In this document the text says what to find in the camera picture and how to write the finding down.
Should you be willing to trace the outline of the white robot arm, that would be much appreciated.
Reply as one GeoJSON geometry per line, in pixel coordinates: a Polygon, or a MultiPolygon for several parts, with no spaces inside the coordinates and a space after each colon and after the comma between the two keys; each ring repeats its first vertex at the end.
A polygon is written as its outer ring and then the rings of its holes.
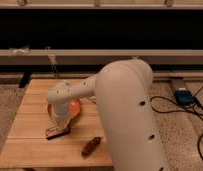
{"type": "Polygon", "coordinates": [[[115,61],[74,85],[65,80],[52,87],[46,100],[52,118],[69,117],[69,102],[93,96],[115,171],[170,171],[148,90],[153,71],[140,59],[115,61]]]}

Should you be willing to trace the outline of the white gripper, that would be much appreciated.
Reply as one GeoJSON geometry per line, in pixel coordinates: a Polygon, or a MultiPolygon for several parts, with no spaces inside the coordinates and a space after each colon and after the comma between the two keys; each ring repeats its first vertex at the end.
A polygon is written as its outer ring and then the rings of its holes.
{"type": "Polygon", "coordinates": [[[71,120],[71,115],[69,113],[56,115],[54,112],[52,112],[50,117],[53,125],[59,129],[66,129],[71,120]]]}

